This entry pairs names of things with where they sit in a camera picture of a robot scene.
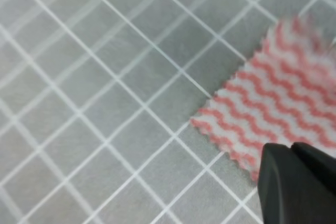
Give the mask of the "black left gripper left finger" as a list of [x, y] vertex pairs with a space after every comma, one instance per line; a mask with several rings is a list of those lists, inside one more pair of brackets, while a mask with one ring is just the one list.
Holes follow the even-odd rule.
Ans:
[[335, 182], [316, 178], [291, 147], [263, 147], [257, 187], [264, 223], [335, 223]]

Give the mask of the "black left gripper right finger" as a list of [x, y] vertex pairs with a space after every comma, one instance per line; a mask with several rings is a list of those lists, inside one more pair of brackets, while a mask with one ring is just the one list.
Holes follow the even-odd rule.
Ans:
[[335, 182], [335, 158], [306, 143], [294, 143], [291, 150], [322, 182]]

